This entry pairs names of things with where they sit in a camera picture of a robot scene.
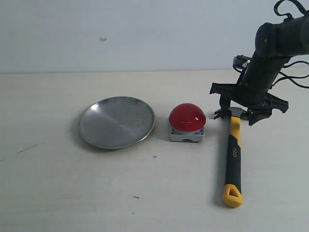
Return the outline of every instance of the wall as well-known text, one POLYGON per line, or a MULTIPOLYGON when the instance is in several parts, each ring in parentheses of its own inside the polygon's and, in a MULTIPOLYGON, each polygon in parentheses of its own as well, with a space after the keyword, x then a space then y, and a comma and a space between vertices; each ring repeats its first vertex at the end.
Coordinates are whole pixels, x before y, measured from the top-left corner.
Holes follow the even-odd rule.
MULTIPOLYGON (((261 24, 283 20, 275 3, 3 0, 0 73, 230 69, 252 55, 261 24)), ((300 15, 291 3, 280 11, 300 15)))

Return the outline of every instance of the stainless steel plate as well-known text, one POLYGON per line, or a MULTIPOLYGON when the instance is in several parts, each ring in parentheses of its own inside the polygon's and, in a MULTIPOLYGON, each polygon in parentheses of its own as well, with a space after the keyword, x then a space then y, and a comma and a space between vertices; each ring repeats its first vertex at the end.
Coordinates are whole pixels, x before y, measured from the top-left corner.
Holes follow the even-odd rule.
POLYGON ((145 102, 132 97, 112 97, 85 111, 79 131, 93 146, 119 149, 146 138, 154 128, 154 121, 154 111, 145 102))

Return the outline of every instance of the red dome button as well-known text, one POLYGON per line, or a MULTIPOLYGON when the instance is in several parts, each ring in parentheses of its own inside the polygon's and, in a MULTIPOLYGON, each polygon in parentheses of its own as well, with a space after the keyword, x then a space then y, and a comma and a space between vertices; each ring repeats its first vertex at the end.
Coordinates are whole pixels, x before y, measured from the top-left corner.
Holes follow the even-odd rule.
POLYGON ((197 105, 183 103, 172 110, 169 115, 169 123, 176 130, 193 132, 206 124, 206 117, 197 105))

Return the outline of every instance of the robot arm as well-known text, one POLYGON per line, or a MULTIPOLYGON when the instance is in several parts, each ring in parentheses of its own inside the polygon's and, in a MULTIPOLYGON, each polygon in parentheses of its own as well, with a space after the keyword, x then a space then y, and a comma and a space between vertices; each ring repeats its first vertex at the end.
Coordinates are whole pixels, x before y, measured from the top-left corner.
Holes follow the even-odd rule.
POLYGON ((279 16, 287 16, 284 22, 263 24, 256 33, 252 58, 234 58, 234 69, 242 69, 237 83, 213 83, 211 87, 210 94, 221 95, 222 112, 229 108, 231 101, 247 107, 249 125, 270 117, 272 109, 279 109, 283 113, 288 110, 288 102, 269 94, 268 90, 292 57, 309 54, 309 11, 297 0, 289 0, 304 16, 293 18, 290 13, 279 14, 278 6, 283 1, 277 2, 274 11, 279 16))

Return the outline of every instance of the white table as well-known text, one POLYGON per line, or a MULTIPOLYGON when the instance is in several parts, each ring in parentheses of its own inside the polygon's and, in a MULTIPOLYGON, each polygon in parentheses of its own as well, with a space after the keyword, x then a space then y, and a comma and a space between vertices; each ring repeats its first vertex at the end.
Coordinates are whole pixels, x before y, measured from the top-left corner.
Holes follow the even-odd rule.
POLYGON ((244 204, 222 203, 229 123, 212 120, 219 95, 209 90, 237 77, 232 70, 0 75, 0 231, 307 232, 309 90, 289 81, 271 91, 289 101, 285 114, 242 122, 244 204), (117 151, 85 144, 81 113, 120 95, 153 107, 154 131, 117 151), (206 113, 205 142, 169 141, 167 118, 183 102, 206 113))

